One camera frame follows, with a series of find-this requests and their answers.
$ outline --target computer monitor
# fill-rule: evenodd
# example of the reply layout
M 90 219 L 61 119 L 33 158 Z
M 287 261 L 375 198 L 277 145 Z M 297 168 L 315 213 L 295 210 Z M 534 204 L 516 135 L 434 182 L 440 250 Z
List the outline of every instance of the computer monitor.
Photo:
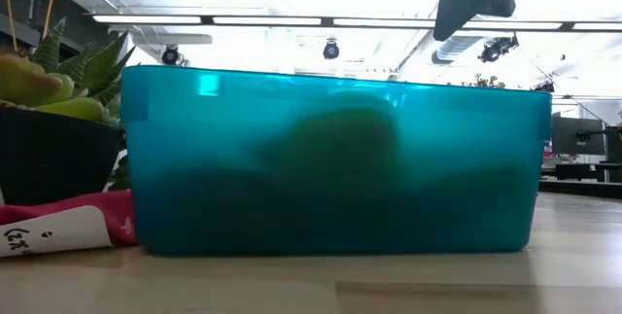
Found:
M 607 160 L 622 163 L 622 126 L 611 126 L 606 134 Z
M 605 155 L 603 122 L 553 117 L 553 152 L 556 154 Z

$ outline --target translucent plastic container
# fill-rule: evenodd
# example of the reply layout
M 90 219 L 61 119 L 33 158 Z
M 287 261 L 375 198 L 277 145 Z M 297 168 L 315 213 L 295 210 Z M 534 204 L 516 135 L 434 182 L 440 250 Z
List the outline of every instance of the translucent plastic container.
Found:
M 167 255 L 517 251 L 550 114 L 535 91 L 129 67 L 138 240 Z

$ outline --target spotlight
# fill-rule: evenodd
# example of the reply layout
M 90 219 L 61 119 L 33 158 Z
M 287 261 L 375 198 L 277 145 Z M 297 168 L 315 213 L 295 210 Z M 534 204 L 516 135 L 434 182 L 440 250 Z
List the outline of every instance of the spotlight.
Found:
M 516 33 L 514 33 L 514 37 L 495 38 L 484 45 L 484 51 L 477 58 L 482 62 L 495 62 L 499 60 L 502 55 L 509 53 L 510 50 L 518 46 Z
M 535 91 L 546 91 L 546 92 L 555 92 L 555 87 L 551 81 L 542 82 L 541 84 L 535 86 L 532 90 Z
M 339 56 L 339 47 L 337 47 L 337 41 L 329 39 L 327 45 L 324 47 L 324 59 L 332 60 Z
M 179 46 L 178 45 L 168 45 L 168 46 L 166 46 L 166 50 L 164 51 L 164 54 L 162 55 L 162 62 L 165 65 L 171 65 L 171 66 L 174 66 L 174 65 L 186 66 L 186 65 L 188 65 L 188 61 L 186 60 L 184 55 L 179 52 Z

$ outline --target desk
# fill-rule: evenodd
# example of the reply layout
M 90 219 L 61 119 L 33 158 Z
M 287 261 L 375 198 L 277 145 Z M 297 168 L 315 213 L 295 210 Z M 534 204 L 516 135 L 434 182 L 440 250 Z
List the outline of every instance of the desk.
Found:
M 140 248 L 0 261 L 7 314 L 622 313 L 622 205 L 543 193 L 505 255 L 160 259 Z
M 622 174 L 620 167 L 622 167 L 621 163 L 562 163 L 556 164 L 555 168 L 542 168 L 540 176 L 555 176 L 558 180 L 595 179 L 598 182 L 604 182 L 605 171 L 609 171 L 613 178 L 610 182 L 619 182 L 617 175 Z

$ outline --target plant pot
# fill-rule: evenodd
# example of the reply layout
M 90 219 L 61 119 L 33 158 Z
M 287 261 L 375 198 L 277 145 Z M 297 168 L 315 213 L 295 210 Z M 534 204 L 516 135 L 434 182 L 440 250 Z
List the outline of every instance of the plant pot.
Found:
M 103 191 L 119 150 L 118 127 L 0 109 L 0 189 L 6 204 L 37 205 Z

